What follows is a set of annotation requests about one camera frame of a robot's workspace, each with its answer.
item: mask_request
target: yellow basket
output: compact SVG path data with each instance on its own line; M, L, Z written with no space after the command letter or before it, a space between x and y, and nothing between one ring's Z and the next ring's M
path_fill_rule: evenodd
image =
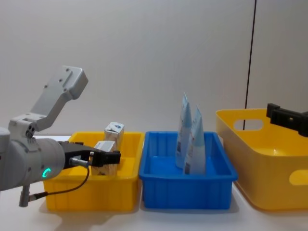
M220 110L216 130L239 178L237 187L259 209L308 208L308 138L270 123L266 109ZM261 120L260 130L237 130L238 120Z
M69 139L84 142L94 147L103 140L103 132L76 132ZM117 176L89 176L81 188L46 197L49 210L112 210L130 211L137 202L139 191L138 170L142 154L144 134L125 132L121 144L121 160ZM85 178L87 170L74 167L63 170L59 176L44 181L45 191L54 192L78 186Z

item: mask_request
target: blue plastic tray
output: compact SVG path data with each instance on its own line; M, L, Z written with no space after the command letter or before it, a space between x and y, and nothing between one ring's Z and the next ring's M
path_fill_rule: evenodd
M147 208L228 209L237 174L215 132L205 132L206 174L175 165L177 132L147 132L139 177Z

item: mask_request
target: tabletop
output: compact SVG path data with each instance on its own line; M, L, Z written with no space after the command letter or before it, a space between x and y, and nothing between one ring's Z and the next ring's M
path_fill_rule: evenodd
M40 136L65 141L68 136ZM31 193L44 190L43 183L31 184ZM147 209L139 201L130 213L51 212L45 199L18 206L21 187L0 193L0 230L23 231L307 231L308 212L261 212L244 199L233 185L229 210Z

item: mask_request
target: cable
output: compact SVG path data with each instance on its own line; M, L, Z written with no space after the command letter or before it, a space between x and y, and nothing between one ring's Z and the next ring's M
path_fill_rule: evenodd
M248 88L249 88L249 79L250 79L250 66L251 66L251 56L252 56L252 44L253 44L253 42L254 42L256 10L257 10L257 0L255 0L254 19L253 19L253 22L252 22L252 33L251 33L251 43L250 43L250 55L249 55L249 66L248 66L248 77L247 77L247 88L246 88L245 109L247 108L247 101L248 101ZM245 122L246 122L246 120L244 120L244 123L243 123L243 130L245 130Z
M85 179L83 180L83 182L82 182L80 185L78 185L77 187L74 187L74 188L68 189L68 190L63 190L63 191L36 193L36 194L33 194L33 195L30 195L30 196L29 196L29 201L35 201L35 200L37 200L37 199L39 199L39 198L42 198L42 197L45 197L45 196L49 196L49 195L56 195L56 194L61 194L61 193L66 193L66 192L69 193L69 192L71 192L71 191L77 190L77 189L79 189L81 186L83 186L83 185L87 182L87 180L88 180L88 178L89 178L89 175L90 175L90 169L87 168L87 175L86 175L86 178L85 178Z

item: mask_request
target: white tube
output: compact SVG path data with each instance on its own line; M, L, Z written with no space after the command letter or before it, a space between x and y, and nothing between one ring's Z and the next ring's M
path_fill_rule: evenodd
M183 173L191 175L205 175L205 140L202 115L198 107L192 124Z
M182 99L182 110L180 116L180 125L177 140L177 151L176 151L176 166L183 168L184 159L187 152L188 138L192 126L192 115L191 107L187 100L186 94L184 93Z

